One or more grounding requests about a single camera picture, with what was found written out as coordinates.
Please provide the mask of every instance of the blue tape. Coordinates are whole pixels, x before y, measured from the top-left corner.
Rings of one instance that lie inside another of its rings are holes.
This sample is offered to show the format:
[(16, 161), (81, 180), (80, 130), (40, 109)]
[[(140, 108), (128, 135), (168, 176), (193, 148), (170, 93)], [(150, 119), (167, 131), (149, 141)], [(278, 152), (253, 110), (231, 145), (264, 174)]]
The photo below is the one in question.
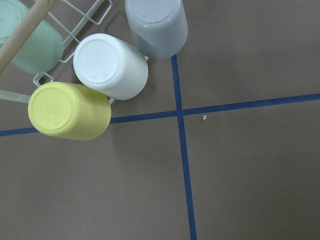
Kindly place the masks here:
[(205, 114), (205, 113), (216, 113), (222, 111), (231, 111), (237, 109), (250, 109), (266, 106), (274, 106), (280, 104), (292, 104), (301, 103), (307, 101), (320, 100), (320, 94), (300, 95), (300, 96), (289, 96), (274, 99), (258, 100), (258, 101), (247, 101), (240, 103), (216, 105), (216, 106), (205, 106), (197, 108), (189, 108), (183, 110), (183, 115), (194, 115), (194, 114)]
[(38, 130), (35, 129), (34, 127), (27, 127), (27, 128), (0, 131), (0, 137), (7, 137), (7, 136), (21, 135), (21, 134), (34, 134), (34, 133), (38, 133)]
[(163, 119), (163, 118), (171, 118), (176, 116), (177, 116), (176, 111), (162, 111), (162, 112), (131, 115), (131, 116), (119, 116), (119, 117), (111, 118), (110, 124), (119, 124), (119, 123), (135, 122), (135, 121), (142, 121), (142, 120), (151, 120), (151, 119)]
[(190, 229), (190, 239), (196, 240), (197, 230), (196, 230), (195, 210), (194, 210), (194, 201), (192, 197), (187, 138), (186, 138), (185, 121), (184, 121), (183, 110), (182, 110), (182, 98), (181, 98), (177, 55), (174, 55), (171, 58), (171, 65), (172, 65), (176, 115), (177, 115), (178, 128), (179, 128), (179, 138), (180, 138), (180, 148), (181, 148), (181, 157), (182, 157), (184, 188), (185, 188), (185, 196), (186, 196), (186, 207), (188, 211), (188, 220), (189, 220), (189, 229)]

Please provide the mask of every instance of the wooden stick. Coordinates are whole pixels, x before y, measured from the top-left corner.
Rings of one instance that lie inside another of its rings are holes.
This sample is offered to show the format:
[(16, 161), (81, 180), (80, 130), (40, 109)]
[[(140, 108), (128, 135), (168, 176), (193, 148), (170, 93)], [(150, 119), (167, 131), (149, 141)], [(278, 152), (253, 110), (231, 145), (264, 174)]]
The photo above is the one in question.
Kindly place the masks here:
[(38, 0), (0, 48), (0, 74), (58, 0)]

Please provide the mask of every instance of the plastic cup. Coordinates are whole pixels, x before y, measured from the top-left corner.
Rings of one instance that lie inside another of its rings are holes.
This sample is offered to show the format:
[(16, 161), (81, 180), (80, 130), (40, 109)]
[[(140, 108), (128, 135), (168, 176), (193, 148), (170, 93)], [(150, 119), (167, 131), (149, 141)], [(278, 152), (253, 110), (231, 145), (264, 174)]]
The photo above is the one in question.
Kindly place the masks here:
[[(0, 0), (0, 47), (28, 12), (18, 0)], [(43, 20), (11, 62), (27, 73), (44, 73), (57, 65), (63, 52), (61, 35)]]
[(129, 43), (103, 33), (80, 42), (73, 67), (84, 85), (116, 100), (136, 96), (148, 78), (145, 56)]
[(32, 94), (28, 115), (32, 125), (45, 135), (91, 140), (107, 129), (111, 107), (104, 94), (86, 86), (49, 82)]
[(182, 0), (126, 0), (125, 11), (134, 44), (146, 56), (167, 59), (188, 36)]

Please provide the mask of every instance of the floor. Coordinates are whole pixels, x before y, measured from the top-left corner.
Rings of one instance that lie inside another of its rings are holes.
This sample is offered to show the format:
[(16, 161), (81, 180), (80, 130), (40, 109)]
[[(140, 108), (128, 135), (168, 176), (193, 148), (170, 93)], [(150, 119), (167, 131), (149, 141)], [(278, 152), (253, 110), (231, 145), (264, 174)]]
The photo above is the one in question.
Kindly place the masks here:
[[(113, 3), (80, 39), (133, 43)], [(320, 239), (320, 3), (183, 4), (184, 48), (148, 61), (145, 88), (112, 104), (100, 137), (42, 135), (26, 104), (0, 101), (0, 239)], [(61, 2), (52, 12), (78, 21)], [(71, 62), (51, 74), (79, 83)], [(10, 65), (0, 88), (31, 95), (32, 78)]]

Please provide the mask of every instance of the wire rack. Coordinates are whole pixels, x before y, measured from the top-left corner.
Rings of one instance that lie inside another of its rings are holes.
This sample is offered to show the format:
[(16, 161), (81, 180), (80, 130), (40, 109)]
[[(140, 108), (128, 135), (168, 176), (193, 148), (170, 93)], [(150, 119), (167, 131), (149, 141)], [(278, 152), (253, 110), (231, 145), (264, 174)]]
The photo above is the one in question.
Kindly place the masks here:
[[(77, 44), (80, 43), (80, 41), (77, 39), (77, 35), (79, 32), (83, 29), (83, 27), (90, 22), (93, 25), (100, 25), (106, 16), (108, 15), (109, 11), (112, 8), (113, 2), (112, 0), (96, 0), (92, 6), (89, 8), (87, 12), (82, 12), (79, 10), (76, 6), (68, 2), (67, 0), (60, 0), (63, 2), (67, 7), (70, 8), (71, 11), (77, 12), (80, 16), (82, 16), (82, 19), (76, 24), (76, 26), (69, 30), (67, 29), (61, 22), (58, 20), (51, 12), (48, 13), (48, 16), (63, 30), (67, 33), (67, 37), (63, 41), (63, 49), (64, 51), (70, 46), (70, 44), (75, 41)], [(104, 12), (102, 14), (102, 17), (99, 20), (93, 20), (92, 16), (94, 13), (102, 6), (104, 2), (108, 2), (108, 5), (105, 7)], [(61, 59), (58, 64), (64, 64), (67, 63), (74, 55), (74, 51), (67, 56), (65, 59)], [(48, 77), (50, 79), (50, 82), (54, 81), (55, 79), (48, 74), (47, 72), (38, 73), (33, 78), (33, 83), (40, 87), (41, 83), (40, 80), (44, 77)], [(0, 99), (7, 100), (7, 101), (13, 101), (13, 102), (19, 102), (19, 103), (28, 103), (31, 96), (24, 95), (16, 92), (6, 91), (0, 89)]]

